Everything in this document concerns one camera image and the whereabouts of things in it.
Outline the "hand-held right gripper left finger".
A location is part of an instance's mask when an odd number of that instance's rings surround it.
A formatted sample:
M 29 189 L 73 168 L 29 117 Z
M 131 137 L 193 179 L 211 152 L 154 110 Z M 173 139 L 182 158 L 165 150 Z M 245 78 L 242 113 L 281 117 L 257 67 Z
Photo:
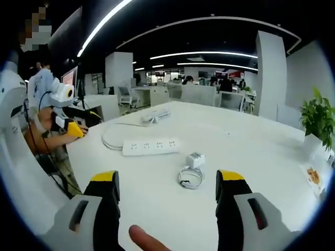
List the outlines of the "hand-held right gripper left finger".
M 82 195 L 74 196 L 55 214 L 43 242 L 50 250 L 122 250 L 119 201 L 118 171 L 95 175 Z

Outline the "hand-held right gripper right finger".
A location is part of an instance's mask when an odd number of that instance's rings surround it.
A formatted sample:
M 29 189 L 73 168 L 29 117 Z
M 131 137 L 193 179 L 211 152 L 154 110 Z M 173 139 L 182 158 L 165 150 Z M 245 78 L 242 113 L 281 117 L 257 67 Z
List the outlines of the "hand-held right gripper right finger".
M 285 250 L 300 232 L 291 232 L 280 210 L 252 192 L 243 176 L 216 173 L 218 250 Z

